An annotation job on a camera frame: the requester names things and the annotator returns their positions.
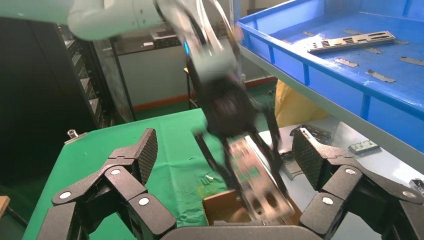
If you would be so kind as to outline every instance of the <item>yellow plastic bag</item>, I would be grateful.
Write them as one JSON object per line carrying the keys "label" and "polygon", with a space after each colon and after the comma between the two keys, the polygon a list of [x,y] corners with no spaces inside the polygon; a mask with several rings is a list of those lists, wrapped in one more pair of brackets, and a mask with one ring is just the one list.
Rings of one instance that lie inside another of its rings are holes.
{"label": "yellow plastic bag", "polygon": [[329,113],[320,106],[278,80],[275,91],[275,117],[278,127],[323,119],[328,115]]}

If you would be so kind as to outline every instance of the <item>blue plastic tray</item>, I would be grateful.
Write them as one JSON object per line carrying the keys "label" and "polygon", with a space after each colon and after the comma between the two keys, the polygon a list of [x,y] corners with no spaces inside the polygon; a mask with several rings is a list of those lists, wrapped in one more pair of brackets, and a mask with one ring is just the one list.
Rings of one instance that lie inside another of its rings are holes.
{"label": "blue plastic tray", "polygon": [[[251,52],[424,153],[424,66],[399,60],[424,61],[423,0],[292,0],[239,23],[241,44]],[[373,46],[381,54],[362,48],[307,53],[307,43],[352,36],[346,30],[389,31],[409,44]],[[337,63],[338,58],[359,66]],[[369,69],[395,82],[369,76]]]}

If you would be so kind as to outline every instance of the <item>metal shelf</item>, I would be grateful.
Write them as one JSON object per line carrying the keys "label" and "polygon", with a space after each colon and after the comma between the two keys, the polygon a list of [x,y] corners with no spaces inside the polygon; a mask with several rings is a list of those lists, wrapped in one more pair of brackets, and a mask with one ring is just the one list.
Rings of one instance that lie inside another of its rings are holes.
{"label": "metal shelf", "polygon": [[294,90],[298,91],[314,103],[321,106],[327,112],[335,116],[340,121],[343,121],[368,139],[380,145],[386,151],[401,159],[404,163],[416,169],[420,173],[424,173],[424,154],[392,136],[391,134],[381,130],[375,125],[360,118],[354,113],[344,109],[334,102],[323,97],[319,93],[311,90],[302,83],[290,78],[282,70],[270,64],[266,60],[260,58],[243,46],[240,46],[241,54],[247,59],[274,75],[279,80],[289,85]]}

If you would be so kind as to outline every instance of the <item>workbench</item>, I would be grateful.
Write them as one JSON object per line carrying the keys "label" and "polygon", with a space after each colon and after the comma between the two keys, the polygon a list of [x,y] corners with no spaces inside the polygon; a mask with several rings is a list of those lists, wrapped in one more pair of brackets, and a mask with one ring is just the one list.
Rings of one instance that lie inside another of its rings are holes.
{"label": "workbench", "polygon": [[[149,193],[155,195],[176,217],[178,227],[206,225],[202,199],[225,191],[226,186],[220,176],[211,171],[194,140],[192,131],[204,128],[204,122],[202,110],[194,109],[95,130],[82,139],[65,145],[23,239],[32,240],[37,237],[47,209],[53,206],[51,200],[54,194],[97,171],[114,149],[136,143],[146,128],[156,129],[158,142],[156,164],[146,184]],[[334,117],[311,124],[333,133],[329,145],[347,149],[351,144],[366,140]],[[296,125],[280,128],[283,139],[281,149],[291,146],[293,138],[289,133],[295,127]],[[265,131],[260,135],[267,143],[271,142],[269,132]],[[211,137],[206,142],[212,154],[220,159],[219,142]],[[358,157],[357,160],[369,170],[406,186],[410,179],[424,179],[422,174],[384,149]],[[205,184],[210,178],[213,178],[212,184]],[[303,211],[316,192],[304,175],[296,176],[293,181],[284,174],[282,178],[291,198]],[[349,213],[333,239],[353,240],[361,237],[367,240],[380,239],[359,217]],[[132,240],[134,237],[114,213],[101,223],[96,232],[90,235],[90,239]]]}

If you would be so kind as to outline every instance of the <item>black cabinet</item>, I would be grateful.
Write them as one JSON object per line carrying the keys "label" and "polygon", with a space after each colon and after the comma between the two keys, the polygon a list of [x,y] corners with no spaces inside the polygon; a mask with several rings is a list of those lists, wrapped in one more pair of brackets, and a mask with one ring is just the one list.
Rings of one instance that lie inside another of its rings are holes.
{"label": "black cabinet", "polygon": [[[114,118],[115,99],[94,45],[76,41],[64,41],[56,24],[0,18],[0,184],[48,174],[68,130],[93,131]],[[98,113],[81,81],[87,77]]]}

